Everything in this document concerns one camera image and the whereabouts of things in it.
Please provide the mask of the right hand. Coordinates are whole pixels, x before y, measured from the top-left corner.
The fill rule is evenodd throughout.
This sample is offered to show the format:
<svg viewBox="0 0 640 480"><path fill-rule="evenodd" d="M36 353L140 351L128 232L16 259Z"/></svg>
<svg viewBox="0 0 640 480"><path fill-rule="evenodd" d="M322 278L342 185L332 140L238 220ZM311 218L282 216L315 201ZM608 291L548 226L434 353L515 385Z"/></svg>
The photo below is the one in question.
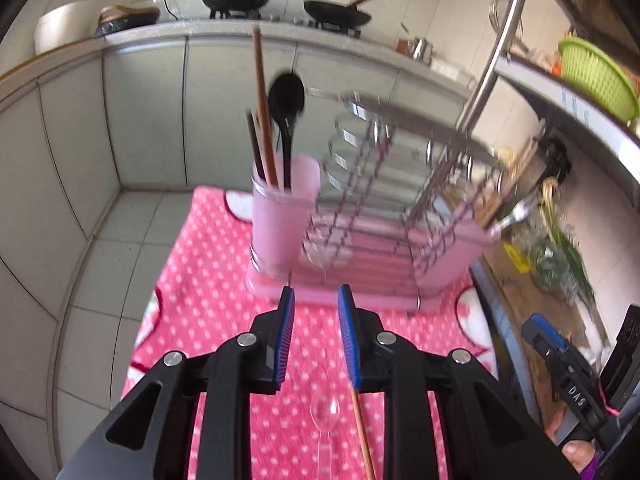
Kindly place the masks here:
<svg viewBox="0 0 640 480"><path fill-rule="evenodd" d="M555 440L563 420L564 408L555 412L548 421L544 432L552 441ZM568 441L562 446L562 453L577 470L580 478L594 478L598 466L598 453L593 443L584 440Z"/></svg>

